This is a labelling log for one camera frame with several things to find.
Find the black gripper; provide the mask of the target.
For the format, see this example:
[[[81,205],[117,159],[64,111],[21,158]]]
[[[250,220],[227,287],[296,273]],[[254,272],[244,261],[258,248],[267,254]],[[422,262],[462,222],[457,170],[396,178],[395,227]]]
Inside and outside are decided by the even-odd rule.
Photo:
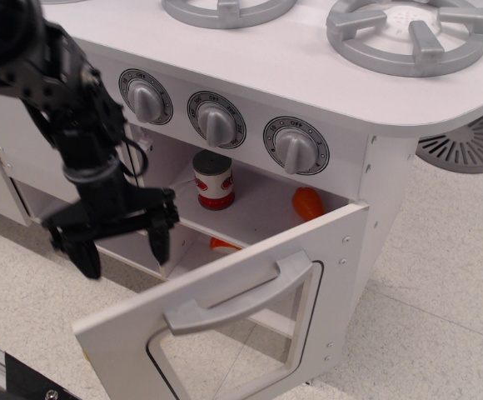
[[[42,225],[77,269],[90,279],[101,277],[95,242],[135,231],[147,232],[160,265],[170,257],[170,230],[179,222],[170,188],[137,187],[120,168],[76,182],[80,199],[45,217]]]

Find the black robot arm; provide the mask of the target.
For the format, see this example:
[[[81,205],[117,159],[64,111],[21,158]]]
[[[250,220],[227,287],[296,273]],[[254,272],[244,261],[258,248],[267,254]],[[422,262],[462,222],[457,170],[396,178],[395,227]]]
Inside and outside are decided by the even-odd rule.
[[[81,273],[101,275],[98,239],[147,233],[155,259],[170,256],[170,230],[179,220],[170,188],[140,188],[117,148],[128,143],[122,107],[101,73],[37,1],[0,1],[0,95],[22,102],[63,162],[79,199],[46,217],[52,245]]]

